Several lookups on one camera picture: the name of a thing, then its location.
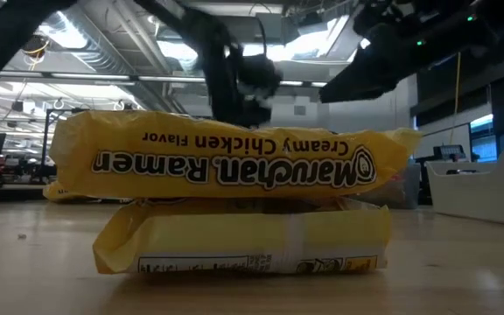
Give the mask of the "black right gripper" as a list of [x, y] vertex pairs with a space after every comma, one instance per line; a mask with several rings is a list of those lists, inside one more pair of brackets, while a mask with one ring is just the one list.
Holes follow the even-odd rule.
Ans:
[[436, 15], [422, 20], [404, 16], [397, 24], [378, 24], [365, 35], [369, 45], [360, 60], [345, 67], [318, 92], [323, 103], [373, 100], [394, 90], [398, 82], [444, 57], [441, 27]]

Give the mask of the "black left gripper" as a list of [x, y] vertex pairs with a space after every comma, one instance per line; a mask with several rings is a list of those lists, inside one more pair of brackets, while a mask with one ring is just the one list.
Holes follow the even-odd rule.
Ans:
[[243, 128], [270, 121], [271, 109], [256, 99], [244, 100], [238, 89], [242, 46], [225, 25], [206, 25], [202, 50], [206, 86], [214, 105], [214, 119]]

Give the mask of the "yellow Maruchan ramen pack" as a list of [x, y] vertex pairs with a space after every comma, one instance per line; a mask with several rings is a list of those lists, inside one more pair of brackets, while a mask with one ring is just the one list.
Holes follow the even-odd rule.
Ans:
[[89, 202], [97, 201], [99, 198], [80, 195], [76, 192], [68, 191], [63, 187], [59, 181], [53, 181], [46, 185], [43, 189], [43, 196], [54, 203], [67, 203], [67, 202]]
[[101, 274], [338, 274], [387, 265], [386, 206], [330, 199], [139, 199], [93, 244]]
[[403, 170], [413, 129], [245, 129], [158, 111], [84, 111], [57, 123], [50, 157], [70, 192], [119, 198], [324, 198]]

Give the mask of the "black desk device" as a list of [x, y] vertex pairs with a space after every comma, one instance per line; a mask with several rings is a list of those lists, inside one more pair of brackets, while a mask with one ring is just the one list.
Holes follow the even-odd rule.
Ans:
[[466, 161], [467, 156], [460, 144], [448, 144], [433, 147], [433, 154], [427, 157], [418, 157], [415, 161], [421, 165], [428, 161]]

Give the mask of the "white plastic bin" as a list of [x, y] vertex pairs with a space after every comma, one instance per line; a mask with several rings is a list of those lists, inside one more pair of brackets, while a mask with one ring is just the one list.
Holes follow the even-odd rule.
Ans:
[[504, 224], [504, 151], [494, 163], [428, 162], [438, 214]]

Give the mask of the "black pole stand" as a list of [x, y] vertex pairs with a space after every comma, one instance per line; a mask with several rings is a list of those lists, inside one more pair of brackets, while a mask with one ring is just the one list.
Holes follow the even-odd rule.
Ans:
[[46, 169], [46, 158], [47, 158], [47, 150], [48, 150], [48, 137], [49, 137], [50, 125], [55, 123], [57, 120], [59, 120], [64, 113], [77, 114], [82, 111], [86, 111], [86, 109], [85, 108], [71, 108], [71, 109], [50, 108], [45, 112], [45, 127], [44, 127], [44, 132], [43, 132], [43, 143], [42, 143], [40, 170], [38, 172], [39, 176], [42, 176], [43, 171]]

